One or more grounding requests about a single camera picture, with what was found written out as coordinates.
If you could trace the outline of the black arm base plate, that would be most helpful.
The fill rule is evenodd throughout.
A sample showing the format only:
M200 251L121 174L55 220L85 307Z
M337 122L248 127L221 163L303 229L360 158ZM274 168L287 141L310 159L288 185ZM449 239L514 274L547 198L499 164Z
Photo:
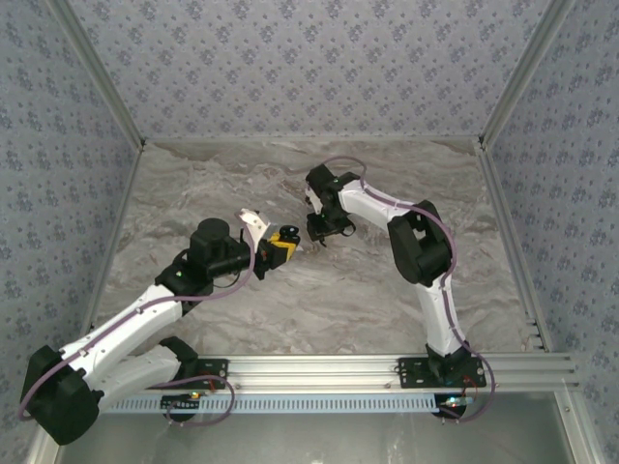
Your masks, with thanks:
M177 379L209 376L209 379L194 380L187 384L188 389L225 390L226 386L220 378L227 378L228 359L197 358L182 364Z
M443 362L429 358L400 358L395 372L403 389L461 389L485 387L486 373L478 358Z

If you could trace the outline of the aluminium frame corner post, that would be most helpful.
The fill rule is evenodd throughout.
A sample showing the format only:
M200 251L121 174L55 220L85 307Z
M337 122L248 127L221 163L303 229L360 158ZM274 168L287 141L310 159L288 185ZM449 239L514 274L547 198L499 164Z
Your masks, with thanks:
M44 0L44 2L63 30L80 63L88 72L121 132L136 149L141 149L144 139L69 0Z
M508 123L516 104L531 82L536 69L543 61L575 3L576 0L549 0L480 134L480 144L484 150L487 151L492 147L501 130Z

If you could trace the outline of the aluminium side rail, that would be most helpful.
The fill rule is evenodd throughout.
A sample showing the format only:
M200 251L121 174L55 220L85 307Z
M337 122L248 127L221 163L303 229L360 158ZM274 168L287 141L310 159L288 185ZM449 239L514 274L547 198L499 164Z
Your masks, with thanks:
M553 351L550 333L547 329L544 313L528 271L524 253L513 223L511 212L491 154L482 142L476 149L480 160L482 176L486 183L489 200L494 210L498 229L506 252L508 264L516 285L516 292L531 328L529 345L536 352Z
M115 217L115 222L111 229L111 235L109 236L109 240L106 245L105 252L103 254L103 263L98 273L97 279L95 280L93 294L89 300L89 303L86 307L86 311L84 313L84 319L82 321L79 334L86 335L90 332L93 323L97 319L98 307L103 297L103 293L105 290L107 278L110 272L110 269L113 264L113 260L115 257L115 253L120 241L121 233L123 230L123 223L125 220L125 216L128 210L129 202L132 195L133 185L135 182L135 178L137 175L137 171L139 168L139 163L142 158L142 154L144 152L144 147L146 145L146 140L141 139L138 147L135 151L135 157L133 159L133 163L131 165L128 179L125 184L125 188L123 190L123 194L121 196L120 205Z

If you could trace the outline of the grey metal lower panel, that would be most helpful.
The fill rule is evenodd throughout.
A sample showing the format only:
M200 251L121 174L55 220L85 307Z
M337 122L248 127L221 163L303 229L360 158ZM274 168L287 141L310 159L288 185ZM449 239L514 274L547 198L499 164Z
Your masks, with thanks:
M234 415L182 429L104 415L58 464L575 464L552 395L497 396L478 419L431 414Z

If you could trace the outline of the aluminium front rail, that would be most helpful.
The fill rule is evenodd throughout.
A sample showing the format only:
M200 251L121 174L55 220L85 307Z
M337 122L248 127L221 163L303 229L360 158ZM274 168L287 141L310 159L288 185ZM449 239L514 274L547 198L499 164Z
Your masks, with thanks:
M401 354L227 355L226 379L242 392L397 392ZM486 354L487 384L498 392L575 391L575 362L561 353Z

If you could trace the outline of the small controller board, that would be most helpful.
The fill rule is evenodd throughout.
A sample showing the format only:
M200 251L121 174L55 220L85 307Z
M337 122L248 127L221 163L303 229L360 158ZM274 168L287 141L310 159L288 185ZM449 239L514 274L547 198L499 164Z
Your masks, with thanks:
M456 420L462 417L467 407L473 403L473 398L465 394L436 394L434 400L438 410L434 415L438 418Z
M195 411L199 407L201 396L198 393L182 393L163 395L160 408L170 414L179 414L181 411Z

